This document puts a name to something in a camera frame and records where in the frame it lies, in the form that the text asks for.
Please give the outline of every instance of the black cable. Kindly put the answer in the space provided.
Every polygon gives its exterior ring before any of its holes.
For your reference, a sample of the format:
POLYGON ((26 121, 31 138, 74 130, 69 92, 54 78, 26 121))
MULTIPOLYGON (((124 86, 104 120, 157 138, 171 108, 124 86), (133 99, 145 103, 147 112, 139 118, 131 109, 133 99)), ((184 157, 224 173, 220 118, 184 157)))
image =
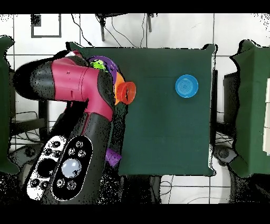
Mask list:
POLYGON ((142 42, 142 40, 143 40, 143 38, 144 38, 144 28, 143 28, 143 23, 144 23, 144 18, 145 18, 145 16, 146 16, 146 14, 144 14, 143 21, 142 21, 142 24, 141 24, 141 27, 142 27, 142 30, 143 30, 143 37, 142 37, 142 39, 141 39, 141 42, 142 42))
POLYGON ((219 139, 225 139, 225 140, 231 139, 231 141, 234 140, 233 138, 223 138, 223 137, 221 137, 221 138, 216 138, 216 140, 219 140, 219 139))
MULTIPOLYGON (((210 108, 211 109, 211 108, 210 108)), ((217 111, 217 113, 219 113, 219 114, 224 114, 224 112, 219 112, 219 111, 217 111)))
POLYGON ((19 136, 19 138, 18 137, 15 137, 16 139, 21 139, 21 140, 35 142, 35 143, 42 143, 41 141, 35 141, 34 139, 23 138, 21 135, 17 135, 17 136, 19 136))
POLYGON ((36 118, 37 118, 37 113, 35 111, 26 111, 26 112, 20 112, 20 113, 16 113, 16 114, 26 114, 26 113, 35 113, 36 118))
POLYGON ((230 145, 232 145, 232 144, 231 144, 231 141, 233 141, 233 140, 227 140, 227 141, 223 141, 223 142, 216 142, 216 144, 227 142, 227 143, 229 143, 230 145))
POLYGON ((36 114, 36 119, 38 119, 37 113, 35 111, 26 111, 26 112, 20 112, 16 114, 26 114, 26 113, 35 113, 36 114))
MULTIPOLYGON (((73 23, 75 23, 75 24, 80 28, 80 30, 81 30, 81 32, 82 32, 82 28, 80 27, 80 25, 78 25, 78 23, 75 22, 74 17, 73 17, 73 14, 71 14, 71 16, 72 16, 73 23)), ((91 43, 84 37, 83 32, 82 32, 82 37, 85 39, 85 41, 86 41, 90 46, 94 47, 93 44, 91 44, 91 43)))
POLYGON ((146 48, 147 48, 147 33, 148 33, 148 15, 146 16, 146 48))
POLYGON ((35 140, 30 139, 29 136, 28 136, 28 134, 27 134, 27 132, 25 132, 25 135, 26 135, 28 141, 30 141, 30 142, 34 142, 34 143, 42 143, 41 141, 35 141, 35 140))
MULTIPOLYGON (((99 24, 101 25, 101 23, 100 23, 100 21, 98 20, 98 18, 97 18, 97 15, 95 15, 95 18, 97 19, 97 21, 99 22, 99 24)), ((120 43, 117 41, 117 39, 115 39, 115 41, 117 42, 117 44, 119 44, 119 46, 120 47, 122 47, 121 45, 120 45, 120 43)))
POLYGON ((169 197, 168 204, 170 203, 170 199, 171 199, 171 192, 170 192, 170 197, 169 197))
POLYGON ((130 40, 124 35, 124 34, 122 34, 122 33, 120 33, 120 32, 118 32, 119 34, 121 34, 122 36, 124 36, 129 42, 130 42, 130 40))
POLYGON ((172 184, 169 181, 162 181, 162 182, 160 182, 160 184, 163 183, 163 182, 167 182, 167 183, 170 184, 170 190, 167 193, 161 194, 160 196, 170 193, 171 189, 172 189, 172 184))

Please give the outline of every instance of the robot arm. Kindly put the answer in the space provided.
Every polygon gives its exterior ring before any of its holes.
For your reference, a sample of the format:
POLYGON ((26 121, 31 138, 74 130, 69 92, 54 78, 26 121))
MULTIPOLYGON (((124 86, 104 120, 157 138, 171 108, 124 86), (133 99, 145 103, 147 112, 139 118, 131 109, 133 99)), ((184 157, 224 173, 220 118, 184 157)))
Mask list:
POLYGON ((73 101, 73 106, 80 101, 86 106, 71 133, 55 133, 44 144, 26 180, 32 199, 53 196, 58 203, 88 204, 98 196, 114 93, 112 76, 87 65, 80 55, 54 57, 25 64, 14 74, 14 87, 22 97, 73 101))

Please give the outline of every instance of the green toy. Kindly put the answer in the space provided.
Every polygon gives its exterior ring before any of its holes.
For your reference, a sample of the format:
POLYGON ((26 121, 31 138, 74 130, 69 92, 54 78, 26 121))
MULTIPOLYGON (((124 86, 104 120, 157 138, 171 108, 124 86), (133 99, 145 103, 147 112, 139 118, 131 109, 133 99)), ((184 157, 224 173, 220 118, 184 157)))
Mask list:
POLYGON ((101 60, 93 60, 92 62, 90 62, 90 67, 94 69, 107 71, 107 68, 105 67, 104 62, 101 60))

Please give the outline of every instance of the purple plate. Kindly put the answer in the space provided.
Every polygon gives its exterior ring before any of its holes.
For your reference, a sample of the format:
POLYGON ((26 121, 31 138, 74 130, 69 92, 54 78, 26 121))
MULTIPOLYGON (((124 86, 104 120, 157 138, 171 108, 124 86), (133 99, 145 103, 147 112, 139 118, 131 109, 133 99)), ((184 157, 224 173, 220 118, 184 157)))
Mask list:
POLYGON ((88 59, 89 62, 93 60, 101 60, 104 62, 105 66, 107 66, 109 72, 112 74, 112 83, 115 84, 118 71, 117 65, 111 59, 104 56, 92 56, 88 59))

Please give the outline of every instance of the cable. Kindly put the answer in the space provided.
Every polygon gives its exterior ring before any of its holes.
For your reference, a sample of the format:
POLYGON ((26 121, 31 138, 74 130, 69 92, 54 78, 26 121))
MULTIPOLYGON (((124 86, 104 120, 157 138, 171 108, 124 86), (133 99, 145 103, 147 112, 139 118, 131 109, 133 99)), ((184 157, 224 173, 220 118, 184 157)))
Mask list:
MULTIPOLYGON (((211 109, 211 108, 210 108, 211 109)), ((219 112, 219 111, 217 111, 217 113, 219 113, 219 114, 224 114, 224 112, 219 112)))
POLYGON ((143 37, 142 37, 142 39, 141 39, 141 42, 142 42, 142 40, 143 40, 143 38, 144 38, 144 28, 143 28, 143 23, 144 23, 144 18, 145 18, 145 16, 146 16, 146 14, 144 14, 143 21, 142 21, 142 24, 141 24, 141 27, 142 27, 142 30, 143 30, 143 37))
POLYGON ((147 48, 147 33, 148 33, 148 15, 146 16, 146 48, 147 48))
MULTIPOLYGON (((97 15, 95 15, 95 18, 97 19, 97 21, 99 22, 99 24, 101 25, 101 23, 100 23, 100 21, 98 20, 98 18, 97 18, 97 15)), ((119 46, 120 47, 122 47, 121 45, 120 45, 120 43, 117 41, 117 39, 115 39, 115 41, 117 42, 117 44, 119 44, 119 46)))
POLYGON ((216 138, 216 140, 219 140, 219 139, 227 139, 227 140, 231 139, 231 140, 234 140, 233 138, 223 138, 223 137, 221 137, 221 138, 216 138))
POLYGON ((36 119, 38 119, 37 113, 35 111, 26 111, 26 112, 20 112, 16 114, 26 114, 26 113, 35 113, 36 114, 36 119))
POLYGON ((225 199, 225 200, 229 200, 228 198, 213 198, 213 197, 200 197, 200 198, 195 198, 191 201, 189 201, 187 204, 190 204, 191 202, 197 200, 197 199, 202 199, 202 198, 211 198, 211 199, 225 199))
POLYGON ((167 193, 161 194, 160 196, 170 193, 171 189, 172 189, 172 185, 171 185, 171 183, 169 181, 162 181, 162 182, 160 182, 160 184, 163 183, 163 182, 167 182, 167 183, 170 184, 170 190, 167 193))
MULTIPOLYGON (((72 16, 73 23, 75 23, 75 24, 80 28, 80 30, 81 30, 81 32, 82 32, 82 28, 80 27, 80 25, 78 25, 78 23, 75 22, 74 17, 73 17, 73 14, 71 14, 71 16, 72 16)), ((83 32, 82 32, 82 37, 85 39, 85 41, 86 41, 90 46, 94 47, 93 44, 91 44, 91 43, 84 37, 83 32)))
POLYGON ((231 141, 233 141, 233 140, 227 140, 227 141, 223 141, 223 142, 216 142, 216 144, 227 142, 227 143, 229 143, 230 145, 232 145, 232 144, 231 144, 231 141))
POLYGON ((35 141, 35 140, 30 139, 29 136, 28 136, 28 134, 27 134, 27 132, 25 132, 25 135, 26 135, 28 141, 30 141, 30 142, 34 142, 34 143, 42 143, 41 141, 35 141))
POLYGON ((171 199, 171 191, 170 191, 170 196, 169 196, 169 201, 168 201, 168 204, 170 203, 170 199, 171 199))
POLYGON ((26 114, 26 113, 35 113, 36 118, 38 118, 37 113, 35 111, 20 112, 20 113, 16 113, 16 114, 26 114))
POLYGON ((120 33, 120 32, 118 32, 119 34, 121 34, 122 36, 124 36, 129 42, 130 42, 130 40, 124 35, 124 34, 122 34, 122 33, 120 33))

